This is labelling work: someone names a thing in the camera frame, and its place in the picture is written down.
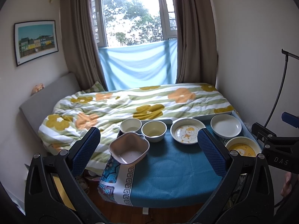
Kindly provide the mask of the right hand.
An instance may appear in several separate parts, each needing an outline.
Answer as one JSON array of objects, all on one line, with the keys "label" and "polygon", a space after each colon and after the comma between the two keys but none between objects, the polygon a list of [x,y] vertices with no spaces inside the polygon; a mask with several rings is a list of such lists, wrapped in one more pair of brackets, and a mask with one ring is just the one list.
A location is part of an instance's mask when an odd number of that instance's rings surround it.
[{"label": "right hand", "polygon": [[285,182],[284,182],[282,190],[280,192],[282,197],[286,197],[292,190],[291,178],[292,178],[292,173],[287,172],[285,174]]}]

